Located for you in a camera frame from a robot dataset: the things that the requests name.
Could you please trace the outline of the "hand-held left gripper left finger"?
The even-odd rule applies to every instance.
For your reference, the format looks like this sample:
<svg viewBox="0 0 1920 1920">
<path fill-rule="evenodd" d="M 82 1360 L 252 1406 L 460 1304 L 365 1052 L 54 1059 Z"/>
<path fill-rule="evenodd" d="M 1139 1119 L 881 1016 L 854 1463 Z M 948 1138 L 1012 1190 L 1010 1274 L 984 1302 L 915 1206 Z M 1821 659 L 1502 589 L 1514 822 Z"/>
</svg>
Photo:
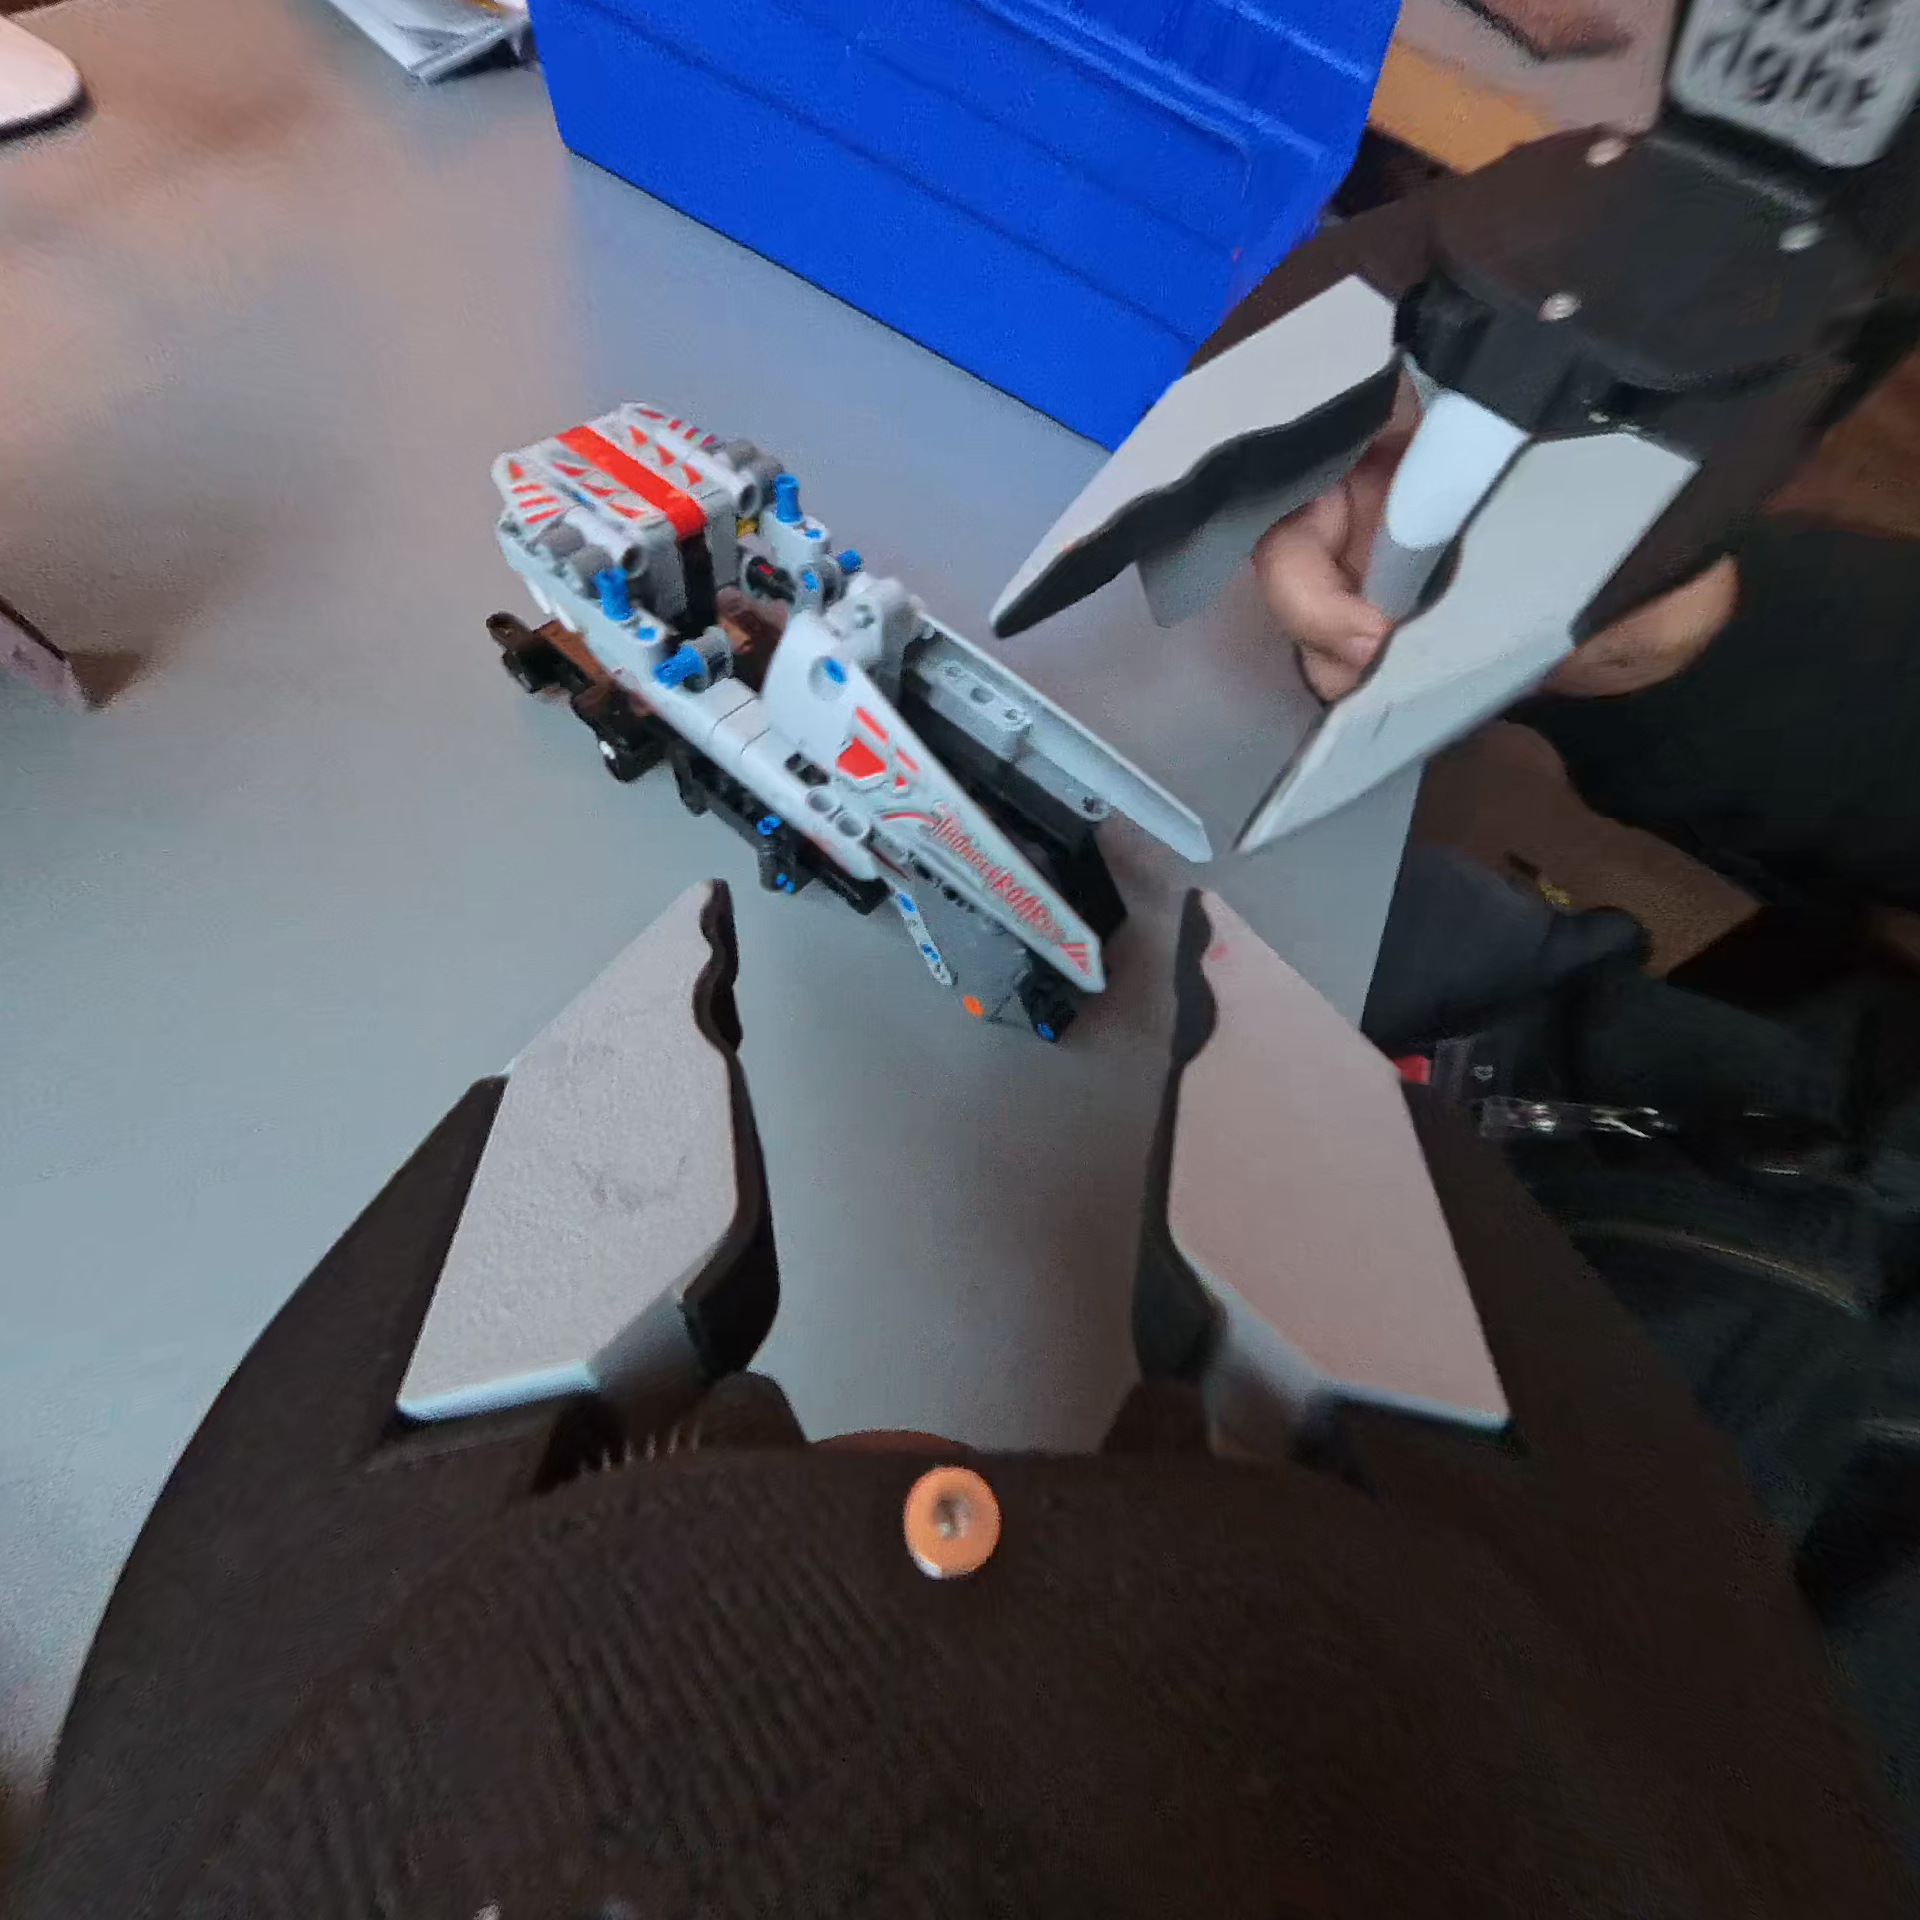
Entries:
<svg viewBox="0 0 1920 1920">
<path fill-rule="evenodd" d="M 737 918 L 685 890 L 513 1060 L 396 1399 L 417 1424 L 676 1408 L 780 1310 Z"/>
</svg>

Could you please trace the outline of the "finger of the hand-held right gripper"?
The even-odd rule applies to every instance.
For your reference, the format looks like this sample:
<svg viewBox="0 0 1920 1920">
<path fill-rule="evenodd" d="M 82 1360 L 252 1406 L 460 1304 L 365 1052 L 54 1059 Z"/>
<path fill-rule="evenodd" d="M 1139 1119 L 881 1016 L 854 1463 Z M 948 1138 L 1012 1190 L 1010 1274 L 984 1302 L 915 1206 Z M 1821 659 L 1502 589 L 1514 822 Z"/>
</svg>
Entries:
<svg viewBox="0 0 1920 1920">
<path fill-rule="evenodd" d="M 993 605 L 1014 637 L 1125 568 L 1172 628 L 1270 523 L 1348 474 L 1395 412 L 1397 300 L 1347 277 L 1180 374 L 1062 508 Z"/>
<path fill-rule="evenodd" d="M 1322 822 L 1544 680 L 1694 475 L 1685 453 L 1640 434 L 1419 432 L 1362 576 L 1392 634 L 1269 788 L 1237 851 Z"/>
</svg>

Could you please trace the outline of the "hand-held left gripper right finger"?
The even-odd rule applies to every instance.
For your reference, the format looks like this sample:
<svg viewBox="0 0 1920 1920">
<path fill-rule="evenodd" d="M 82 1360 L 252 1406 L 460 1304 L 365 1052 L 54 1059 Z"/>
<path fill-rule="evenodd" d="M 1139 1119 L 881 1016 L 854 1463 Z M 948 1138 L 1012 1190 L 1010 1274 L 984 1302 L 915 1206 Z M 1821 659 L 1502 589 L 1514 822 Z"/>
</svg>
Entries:
<svg viewBox="0 0 1920 1920">
<path fill-rule="evenodd" d="M 1397 1067 L 1226 899 L 1188 891 L 1134 1283 L 1142 1379 L 1237 1455 L 1361 1408 L 1504 1437 L 1508 1399 Z"/>
</svg>

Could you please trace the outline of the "blue plastic bin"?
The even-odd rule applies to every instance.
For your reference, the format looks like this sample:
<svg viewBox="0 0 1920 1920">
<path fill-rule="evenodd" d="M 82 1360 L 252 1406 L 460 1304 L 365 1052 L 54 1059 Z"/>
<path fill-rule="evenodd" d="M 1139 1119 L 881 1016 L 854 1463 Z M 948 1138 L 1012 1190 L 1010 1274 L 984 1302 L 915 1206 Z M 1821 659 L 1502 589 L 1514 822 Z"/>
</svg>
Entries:
<svg viewBox="0 0 1920 1920">
<path fill-rule="evenodd" d="M 533 3 L 563 141 L 1115 447 L 1354 167 L 1400 3 Z"/>
</svg>

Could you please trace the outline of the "grey red lego vehicle model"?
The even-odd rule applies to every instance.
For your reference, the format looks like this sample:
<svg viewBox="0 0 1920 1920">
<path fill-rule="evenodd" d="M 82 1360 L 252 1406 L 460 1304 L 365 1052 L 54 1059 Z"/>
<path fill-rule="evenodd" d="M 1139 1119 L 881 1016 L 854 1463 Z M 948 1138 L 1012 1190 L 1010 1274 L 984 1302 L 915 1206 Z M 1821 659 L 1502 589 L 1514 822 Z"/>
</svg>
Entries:
<svg viewBox="0 0 1920 1920">
<path fill-rule="evenodd" d="M 760 885 L 892 908 L 979 1021 L 1057 1042 L 1126 908 L 1109 818 L 1188 861 L 1197 813 L 832 539 L 784 462 L 648 403 L 502 451 L 493 535 L 541 620 L 488 620 L 605 771 L 664 766 Z"/>
</svg>

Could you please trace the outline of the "lego instruction booklet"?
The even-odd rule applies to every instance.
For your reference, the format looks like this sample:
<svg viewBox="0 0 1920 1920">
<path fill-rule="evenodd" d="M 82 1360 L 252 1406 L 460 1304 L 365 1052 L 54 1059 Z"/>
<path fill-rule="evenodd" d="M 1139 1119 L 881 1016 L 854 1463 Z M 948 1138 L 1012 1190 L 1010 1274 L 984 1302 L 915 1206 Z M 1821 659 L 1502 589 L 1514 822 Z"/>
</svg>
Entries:
<svg viewBox="0 0 1920 1920">
<path fill-rule="evenodd" d="M 523 3 L 329 3 L 418 85 L 442 85 L 490 64 L 521 64 L 533 45 Z"/>
</svg>

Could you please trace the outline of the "black lego set box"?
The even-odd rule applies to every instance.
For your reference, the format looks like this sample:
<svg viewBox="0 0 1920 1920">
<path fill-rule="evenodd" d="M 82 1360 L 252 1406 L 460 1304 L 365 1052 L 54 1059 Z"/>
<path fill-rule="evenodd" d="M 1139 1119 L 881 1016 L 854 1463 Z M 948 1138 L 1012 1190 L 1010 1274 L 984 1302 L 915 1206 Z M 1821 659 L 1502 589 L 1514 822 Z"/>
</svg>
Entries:
<svg viewBox="0 0 1920 1920">
<path fill-rule="evenodd" d="M 32 687 L 62 709 L 96 714 L 118 699 L 144 670 L 141 654 L 70 654 L 9 599 L 3 599 L 3 679 Z"/>
</svg>

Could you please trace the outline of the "person's right hand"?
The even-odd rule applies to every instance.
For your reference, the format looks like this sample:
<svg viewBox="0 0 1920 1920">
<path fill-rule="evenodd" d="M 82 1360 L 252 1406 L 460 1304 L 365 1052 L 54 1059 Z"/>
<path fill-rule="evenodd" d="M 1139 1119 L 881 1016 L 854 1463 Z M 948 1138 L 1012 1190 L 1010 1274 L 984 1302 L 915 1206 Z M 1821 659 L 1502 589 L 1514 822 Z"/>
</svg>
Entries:
<svg viewBox="0 0 1920 1920">
<path fill-rule="evenodd" d="M 1388 426 L 1358 463 L 1280 519 L 1254 546 L 1252 566 L 1265 602 L 1293 643 L 1307 686 L 1325 704 L 1354 693 L 1385 645 L 1388 616 L 1362 597 L 1361 584 L 1392 475 L 1422 416 L 1424 404 L 1404 379 Z M 1737 599 L 1739 563 L 1725 556 L 1589 637 L 1541 684 L 1541 693 L 1613 699 L 1657 687 L 1731 627 Z"/>
</svg>

